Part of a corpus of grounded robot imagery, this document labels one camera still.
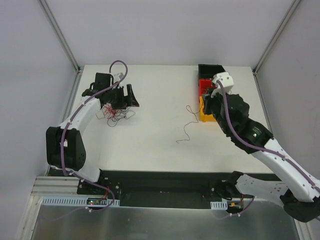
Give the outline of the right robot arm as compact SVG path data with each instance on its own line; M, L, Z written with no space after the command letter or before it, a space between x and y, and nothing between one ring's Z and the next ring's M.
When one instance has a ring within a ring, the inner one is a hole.
M227 138L239 149L267 166L279 179L266 181L233 171L214 189L231 200L239 194L272 202L303 223L320 219L320 181L304 170L281 147L274 135L249 117L250 106L239 94L211 88L203 95L204 113L212 115Z

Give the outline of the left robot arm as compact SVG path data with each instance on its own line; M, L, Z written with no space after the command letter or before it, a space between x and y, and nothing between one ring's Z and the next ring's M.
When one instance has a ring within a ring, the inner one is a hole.
M114 110L139 107L131 84L121 85L125 74L95 74L95 80L82 94L76 109L57 127L46 130L46 158L66 174L75 174L89 180L88 188L99 195L105 191L106 183L100 179L101 170L86 163L89 159L82 139L91 119L103 106L109 104Z

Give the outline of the red storage bin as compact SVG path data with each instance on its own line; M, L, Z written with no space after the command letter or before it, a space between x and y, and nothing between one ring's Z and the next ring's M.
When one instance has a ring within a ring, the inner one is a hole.
M207 93L208 89L215 89L216 86L212 83L211 79L200 78L198 80L198 95L201 97Z

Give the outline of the black storage bin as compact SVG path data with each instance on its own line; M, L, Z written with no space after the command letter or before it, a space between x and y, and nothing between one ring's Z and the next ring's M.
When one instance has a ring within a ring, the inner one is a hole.
M219 64L198 64L198 79L213 79L216 74L225 72Z

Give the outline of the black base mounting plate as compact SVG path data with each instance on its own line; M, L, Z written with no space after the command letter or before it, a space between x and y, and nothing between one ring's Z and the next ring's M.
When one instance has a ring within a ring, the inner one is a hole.
M103 170L99 187L79 182L77 194L103 196L112 192L122 207L210 209L211 203L222 197L239 198L235 184L242 176L239 171L219 172L161 172Z

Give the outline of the left aluminium frame post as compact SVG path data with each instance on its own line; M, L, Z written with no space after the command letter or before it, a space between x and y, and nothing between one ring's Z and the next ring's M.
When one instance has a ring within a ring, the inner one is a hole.
M69 62L71 63L74 70L79 73L81 71L81 66L79 65L78 61L76 60L60 26L58 21L56 20L53 11L50 8L50 5L47 0L38 0L37 1L39 6L41 7L45 17L48 20L60 46L62 47L64 53L66 54Z

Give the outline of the aluminium frame post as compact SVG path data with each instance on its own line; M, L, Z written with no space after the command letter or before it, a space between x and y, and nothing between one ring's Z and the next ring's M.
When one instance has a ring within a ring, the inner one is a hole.
M256 76L259 70L261 69L262 65L266 61L267 57L271 53L272 49L280 39L281 35L285 31L287 25L293 18L294 14L296 13L297 9L300 7L303 0L293 0L290 4L288 10L286 11L284 17L280 21L278 27L276 28L275 32L273 33L270 41L268 42L266 48L264 49L261 57L259 58L258 62L256 63L255 67L252 69L253 75Z
M78 61L76 60L60 26L58 21L56 20L53 11L50 8L50 5L47 0L38 0L37 1L39 6L41 7L45 17L48 20L60 46L62 47L64 53L66 54L69 62L71 63L74 70L79 73L81 71L81 66L79 65Z

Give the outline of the aluminium front rail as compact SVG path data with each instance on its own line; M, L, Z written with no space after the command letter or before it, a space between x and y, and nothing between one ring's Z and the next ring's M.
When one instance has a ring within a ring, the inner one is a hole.
M37 176L32 196L73 196L77 194L79 180L76 177Z

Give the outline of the right aluminium frame post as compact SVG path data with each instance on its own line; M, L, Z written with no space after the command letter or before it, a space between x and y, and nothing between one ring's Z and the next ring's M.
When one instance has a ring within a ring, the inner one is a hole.
M276 28L275 32L273 33L270 41L268 42L266 48L264 49L261 57L259 58L258 62L256 63L255 67L252 69L253 75L256 76L259 70L261 69L262 65L266 61L267 57L271 53L272 49L280 39L281 35L285 31L287 25L293 18L294 14L296 13L297 9L300 7L303 0L293 0L290 4L288 10L286 11L284 17L280 21L278 27Z

